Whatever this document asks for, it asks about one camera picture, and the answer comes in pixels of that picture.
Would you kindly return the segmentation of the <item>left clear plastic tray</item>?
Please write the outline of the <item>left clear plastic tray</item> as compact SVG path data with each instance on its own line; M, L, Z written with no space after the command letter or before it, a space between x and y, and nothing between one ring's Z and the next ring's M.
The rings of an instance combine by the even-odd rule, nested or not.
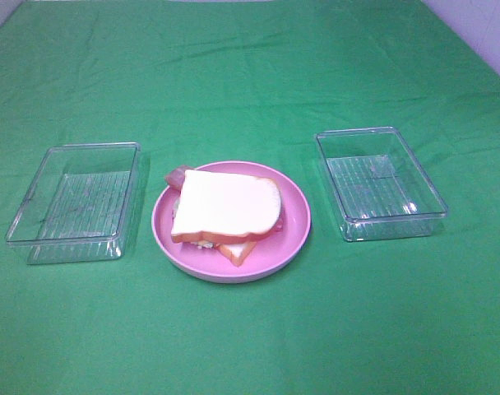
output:
M121 258L131 233L141 146L49 148L6 233L30 265Z

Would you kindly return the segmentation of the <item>clear plastic tray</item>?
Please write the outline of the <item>clear plastic tray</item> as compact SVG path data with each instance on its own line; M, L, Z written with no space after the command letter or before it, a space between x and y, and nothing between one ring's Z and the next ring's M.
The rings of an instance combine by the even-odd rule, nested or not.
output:
M344 240L429 236L440 229L447 204L396 128L325 131L315 140Z
M49 148L6 233L30 265L121 258L131 233L141 146Z

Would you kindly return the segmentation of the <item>bacon strip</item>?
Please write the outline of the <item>bacon strip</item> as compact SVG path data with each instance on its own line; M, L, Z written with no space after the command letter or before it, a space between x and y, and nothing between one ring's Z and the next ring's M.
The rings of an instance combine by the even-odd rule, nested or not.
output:
M182 189L185 180L185 173L187 170L192 170L192 167L187 165L180 165L167 173L164 177L164 180L170 188L180 191Z
M278 216L277 221L275 222L274 226L271 228L271 231L278 232L282 231L283 226L284 226L284 211L280 210L280 214Z

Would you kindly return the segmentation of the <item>green lettuce leaf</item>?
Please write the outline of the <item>green lettuce leaf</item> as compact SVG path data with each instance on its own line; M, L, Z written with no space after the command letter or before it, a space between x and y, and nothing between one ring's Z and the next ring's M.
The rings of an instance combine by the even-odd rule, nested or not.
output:
M179 203L180 199L177 198L174 202L173 209L172 209L172 219L175 220L177 213L178 213L178 208L179 208ZM215 244L207 241L207 240L200 240L197 242L192 242L193 245L195 245L198 249L213 249L215 247Z

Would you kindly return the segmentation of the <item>toast bread slice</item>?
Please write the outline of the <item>toast bread slice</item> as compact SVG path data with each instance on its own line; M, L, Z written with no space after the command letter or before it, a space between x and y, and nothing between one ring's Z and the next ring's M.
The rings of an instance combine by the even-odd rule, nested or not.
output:
M257 242L248 241L241 244L217 244L215 248L235 267L240 267L246 257L255 248Z
M186 170L171 239L217 244L263 239L275 228L281 207L280 189L272 179Z

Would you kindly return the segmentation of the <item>pink round plate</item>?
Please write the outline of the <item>pink round plate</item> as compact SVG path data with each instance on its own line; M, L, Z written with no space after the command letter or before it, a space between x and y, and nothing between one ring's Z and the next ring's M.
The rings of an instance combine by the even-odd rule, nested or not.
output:
M303 191L294 181L271 167L241 160L213 162L198 169L274 179L283 200L283 228L259 241L243 264L235 267L216 250L199 249L190 244L176 244L171 240L172 211L178 192L167 187L155 203L151 227L157 244L175 267L206 281L244 283L278 272L298 255L311 228L311 211Z

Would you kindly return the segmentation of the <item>right clear plastic tray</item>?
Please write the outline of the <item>right clear plastic tray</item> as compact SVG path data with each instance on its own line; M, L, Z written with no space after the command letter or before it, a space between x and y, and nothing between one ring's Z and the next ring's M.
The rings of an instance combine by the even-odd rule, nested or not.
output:
M447 204L396 128L325 131L315 140L344 240L429 236L440 229Z

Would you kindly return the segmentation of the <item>green tablecloth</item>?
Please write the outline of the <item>green tablecloth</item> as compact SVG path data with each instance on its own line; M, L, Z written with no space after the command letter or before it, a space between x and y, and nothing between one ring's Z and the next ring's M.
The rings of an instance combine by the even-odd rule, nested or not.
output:
M347 243L317 132L398 128L442 231ZM29 266L5 234L51 146L141 144L137 240ZM152 207L181 164L293 179L308 241L264 280L173 266ZM27 2L0 29L0 394L500 394L500 78L417 1Z

